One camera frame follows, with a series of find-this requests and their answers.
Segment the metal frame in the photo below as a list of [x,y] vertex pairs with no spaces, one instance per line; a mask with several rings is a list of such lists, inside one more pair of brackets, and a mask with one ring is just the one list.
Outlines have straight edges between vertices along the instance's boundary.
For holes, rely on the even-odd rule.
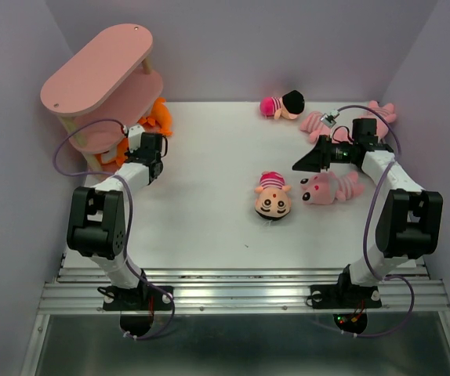
[[[305,304],[310,294],[308,286],[334,284],[340,269],[147,269],[146,272],[155,284],[170,284],[175,288],[179,315],[345,313],[314,310]],[[430,280],[424,265],[419,263],[416,268],[404,268],[401,272],[415,289],[415,311],[439,313],[450,351],[450,304],[443,282]],[[104,284],[107,284],[106,277],[99,269],[91,268],[62,269],[56,282],[44,286],[22,376],[33,376],[37,370],[50,315],[118,315],[102,310],[103,297],[96,289]],[[383,307],[378,311],[408,310],[409,291],[402,281],[380,284],[379,292]]]

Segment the white table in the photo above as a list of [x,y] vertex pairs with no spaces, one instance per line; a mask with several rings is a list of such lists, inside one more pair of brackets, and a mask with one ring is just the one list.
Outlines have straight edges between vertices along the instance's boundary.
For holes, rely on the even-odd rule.
[[[345,104],[307,103],[300,119],[275,121],[261,117],[258,103],[168,103],[174,136],[164,171],[134,193],[133,261],[148,269],[342,269],[359,259],[372,180],[360,173],[366,189],[351,201],[306,206],[299,181],[311,174],[291,169],[313,147],[299,123],[312,110]],[[360,114],[346,110],[339,124],[351,125]],[[352,169],[332,165],[337,175]],[[292,213],[270,224],[253,209],[264,170],[280,172],[293,185]],[[96,265],[68,251],[63,267]],[[411,261],[401,268],[415,267]]]

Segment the wooden shelf leg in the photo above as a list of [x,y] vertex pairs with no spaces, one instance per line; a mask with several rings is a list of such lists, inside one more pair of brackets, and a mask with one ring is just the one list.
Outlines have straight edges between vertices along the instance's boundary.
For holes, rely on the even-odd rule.
[[[68,134],[77,130],[78,127],[75,124],[74,119],[72,117],[58,116],[58,119],[60,119],[61,124],[67,130]],[[80,133],[76,134],[74,138],[79,146],[85,146],[87,144],[84,136],[81,135]],[[103,169],[101,168],[101,164],[98,162],[98,160],[94,155],[84,153],[82,153],[82,155],[84,156],[85,160],[87,161],[87,164],[89,165],[92,171],[103,171]]]
[[141,62],[141,65],[143,66],[143,72],[145,74],[152,73],[152,63],[151,63],[150,59],[148,58],[148,56],[145,58],[144,61]]

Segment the orange plush toy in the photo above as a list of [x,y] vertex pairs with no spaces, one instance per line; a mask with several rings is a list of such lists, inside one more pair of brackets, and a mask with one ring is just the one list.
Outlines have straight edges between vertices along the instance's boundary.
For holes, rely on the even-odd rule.
[[160,127],[159,130],[157,130],[158,133],[161,133],[164,136],[170,136],[172,135],[172,117],[167,107],[163,104],[164,102],[164,98],[157,98],[152,106],[150,115],[139,119],[138,124],[146,125],[152,128],[155,125],[158,125]]

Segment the pink shelf board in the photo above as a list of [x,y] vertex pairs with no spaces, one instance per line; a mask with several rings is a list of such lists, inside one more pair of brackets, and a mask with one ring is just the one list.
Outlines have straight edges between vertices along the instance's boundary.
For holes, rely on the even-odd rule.
[[42,103],[68,118],[95,110],[148,56],[152,41],[149,30],[132,23],[101,31],[45,82]]
[[[145,74],[142,69],[137,69],[100,107],[89,114],[76,117],[74,121],[80,127],[96,119],[113,118],[129,127],[150,109],[161,92],[162,78],[157,71]],[[104,153],[117,145],[123,137],[120,127],[111,121],[92,125],[81,131],[81,134],[87,141],[84,147],[80,147],[73,138],[70,142],[75,149],[85,154]]]

